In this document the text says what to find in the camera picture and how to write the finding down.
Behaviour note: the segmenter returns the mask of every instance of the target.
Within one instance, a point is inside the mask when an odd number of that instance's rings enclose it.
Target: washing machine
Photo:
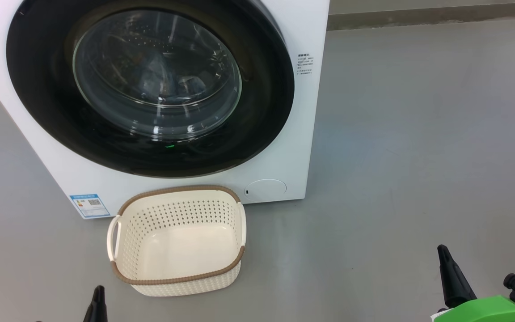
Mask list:
[[[0,0],[0,100],[83,218],[305,197],[329,0]]]

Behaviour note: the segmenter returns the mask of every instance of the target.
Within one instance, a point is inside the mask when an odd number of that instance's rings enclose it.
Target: white plastic basket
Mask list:
[[[230,189],[170,188],[128,200],[110,223],[106,249],[115,275],[140,293],[190,295],[233,283],[245,232],[244,206]]]

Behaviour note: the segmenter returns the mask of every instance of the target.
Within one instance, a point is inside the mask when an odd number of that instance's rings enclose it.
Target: blue and white sticker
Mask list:
[[[71,200],[83,218],[101,218],[110,216],[109,211],[98,195],[71,195]]]

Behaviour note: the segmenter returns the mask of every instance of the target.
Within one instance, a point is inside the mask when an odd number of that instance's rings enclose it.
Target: wall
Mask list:
[[[508,4],[515,0],[331,0],[329,14],[378,12],[415,8]]]

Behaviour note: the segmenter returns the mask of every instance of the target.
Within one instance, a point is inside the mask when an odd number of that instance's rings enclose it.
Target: basket bottom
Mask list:
[[[140,249],[140,280],[209,273],[229,265],[239,252],[234,230],[220,224],[156,230],[145,236]]]

